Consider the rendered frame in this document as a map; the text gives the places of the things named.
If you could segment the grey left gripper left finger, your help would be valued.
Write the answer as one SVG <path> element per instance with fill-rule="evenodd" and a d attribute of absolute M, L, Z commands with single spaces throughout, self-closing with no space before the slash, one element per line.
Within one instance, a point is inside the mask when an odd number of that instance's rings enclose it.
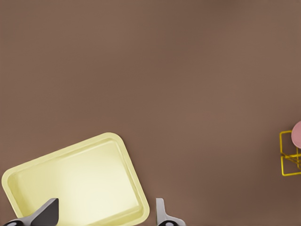
<path fill-rule="evenodd" d="M 13 219 L 3 226 L 56 226 L 59 221 L 59 199 L 51 198 L 33 214 Z"/>

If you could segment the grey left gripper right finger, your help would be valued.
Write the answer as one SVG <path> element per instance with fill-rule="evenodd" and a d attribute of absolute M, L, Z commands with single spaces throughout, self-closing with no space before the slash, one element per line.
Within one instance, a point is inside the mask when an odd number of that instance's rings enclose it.
<path fill-rule="evenodd" d="M 163 198 L 156 198 L 156 222 L 157 226 L 186 226 L 186 223 L 166 213 Z"/>

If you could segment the pale yellow rectangular tray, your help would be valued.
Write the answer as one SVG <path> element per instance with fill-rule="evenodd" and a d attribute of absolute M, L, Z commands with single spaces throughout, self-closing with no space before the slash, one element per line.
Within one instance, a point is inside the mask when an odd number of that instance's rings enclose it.
<path fill-rule="evenodd" d="M 134 226 L 150 213 L 126 146 L 111 132 L 12 167 L 1 183 L 19 218 L 57 198 L 58 226 Z"/>

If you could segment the pink round plate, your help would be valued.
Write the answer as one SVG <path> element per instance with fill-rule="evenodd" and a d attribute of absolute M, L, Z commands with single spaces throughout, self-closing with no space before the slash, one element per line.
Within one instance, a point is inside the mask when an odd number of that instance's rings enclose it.
<path fill-rule="evenodd" d="M 297 122 L 291 132 L 291 139 L 293 144 L 301 149 L 301 121 Z"/>

